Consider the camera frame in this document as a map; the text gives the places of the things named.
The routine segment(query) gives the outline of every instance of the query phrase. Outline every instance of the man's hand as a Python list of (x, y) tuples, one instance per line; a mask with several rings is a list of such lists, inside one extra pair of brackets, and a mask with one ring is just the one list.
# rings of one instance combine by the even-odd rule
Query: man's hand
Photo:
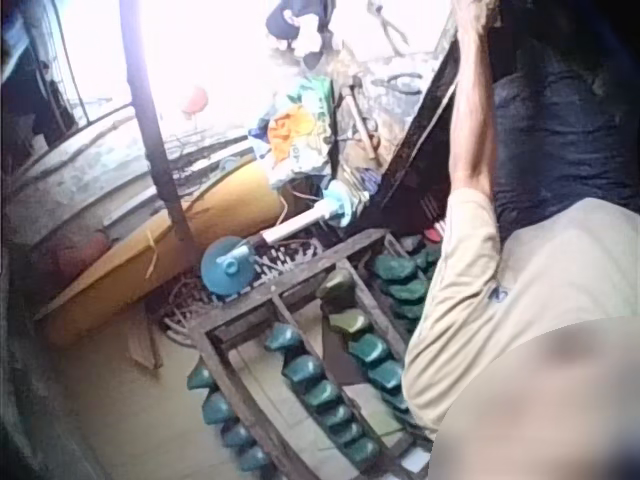
[(483, 36), (487, 33), (498, 0), (452, 0), (458, 35)]

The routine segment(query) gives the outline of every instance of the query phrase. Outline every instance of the metal pole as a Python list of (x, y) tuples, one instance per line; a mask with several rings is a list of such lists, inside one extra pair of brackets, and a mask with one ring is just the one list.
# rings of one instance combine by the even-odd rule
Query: metal pole
[(131, 88), (131, 103), (138, 119), (151, 178), (158, 190), (158, 197), (167, 207), (178, 239), (184, 242), (188, 257), (195, 262), (198, 252), (173, 180), (151, 94), (140, 27), (139, 0), (120, 0), (120, 27), (127, 62), (127, 80)]
[(67, 42), (64, 39), (64, 31), (62, 30), (62, 21), (60, 20), (60, 12), (58, 11), (58, 5), (56, 5), (56, 0), (51, 0), (51, 6), (53, 7), (53, 13), (56, 17), (56, 23), (58, 24), (58, 30), (60, 30), (60, 39), (62, 40), (62, 50), (64, 51), (64, 57), (67, 59), (67, 65), (69, 66), (69, 74), (71, 75), (71, 83), (73, 83), (73, 88), (76, 91), (76, 95), (78, 95), (78, 101), (80, 102), (80, 108), (82, 108), (82, 113), (87, 119), (87, 123), (91, 122), (89, 119), (89, 114), (87, 113), (87, 108), (84, 106), (84, 101), (82, 100), (82, 96), (80, 96), (80, 90), (78, 89), (78, 84), (76, 82), (76, 76), (73, 73), (73, 68), (71, 67), (71, 61), (69, 60), (69, 52), (67, 51)]

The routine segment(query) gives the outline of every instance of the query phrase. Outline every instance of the concrete floor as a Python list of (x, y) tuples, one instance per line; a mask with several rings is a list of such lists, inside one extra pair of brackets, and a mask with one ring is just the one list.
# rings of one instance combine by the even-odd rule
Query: concrete floor
[[(305, 332), (322, 351), (317, 306), (303, 313)], [(54, 352), (55, 367), (69, 408), (99, 461), (114, 480), (236, 480), (253, 478), (237, 470), (217, 429), (202, 421), (205, 391), (186, 389), (198, 354), (157, 333), (164, 365), (156, 372), (136, 366), (127, 353), (128, 322), (144, 315), (142, 304), (117, 315), (105, 328), (64, 351)], [(349, 479), (356, 470), (332, 446), (288, 390), (280, 375), (282, 358), (258, 340), (241, 346), (232, 362), (258, 404), (301, 457), (323, 480)], [(379, 395), (366, 384), (347, 387), (365, 416), (389, 424)], [(387, 443), (398, 434), (386, 435)], [(424, 452), (407, 459), (424, 463)]]

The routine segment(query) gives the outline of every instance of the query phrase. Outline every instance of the wooden frame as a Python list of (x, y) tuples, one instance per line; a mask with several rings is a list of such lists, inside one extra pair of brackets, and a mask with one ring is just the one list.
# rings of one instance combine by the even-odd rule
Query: wooden frame
[[(291, 324), (299, 329), (292, 312), (315, 298), (315, 291), (327, 273), (335, 268), (348, 270), (355, 280), (355, 300), (367, 315), (377, 335), (389, 345), (398, 361), (403, 361), (407, 348), (406, 333), (397, 329), (389, 316), (379, 306), (374, 294), (350, 262), (353, 257), (363, 257), (371, 250), (386, 250), (394, 255), (406, 255), (386, 230), (366, 230), (306, 262), (296, 270), (286, 272), (270, 283), (261, 285), (244, 297), (212, 310), (188, 325), (189, 335), (200, 351), (207, 368), (235, 411), (239, 420), (247, 427), (260, 446), (267, 452), (275, 466), (287, 478), (296, 480), (318, 480), (317, 475), (300, 458), (284, 439), (273, 422), (261, 410), (238, 372), (231, 365), (229, 351), (256, 338), (274, 321)], [(322, 360), (311, 343), (302, 335), (310, 355)], [(325, 364), (325, 374), (335, 382), (335, 372)], [(428, 464), (417, 473), (401, 464), (402, 455), (413, 445), (429, 446), (418, 432), (405, 433), (388, 447), (374, 432), (368, 420), (360, 413), (357, 403), (341, 389), (344, 402), (352, 409), (356, 419), (368, 435), (380, 447), (376, 460), (360, 470), (357, 480), (378, 478), (391, 473), (402, 480), (426, 479)]]

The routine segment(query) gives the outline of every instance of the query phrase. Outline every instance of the orange cloth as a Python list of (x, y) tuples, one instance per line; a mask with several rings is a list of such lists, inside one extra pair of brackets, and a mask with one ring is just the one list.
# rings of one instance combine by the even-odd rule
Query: orange cloth
[(269, 123), (267, 137), (276, 165), (289, 156), (289, 150), (296, 137), (308, 135), (316, 126), (316, 121), (306, 108), (294, 105)]

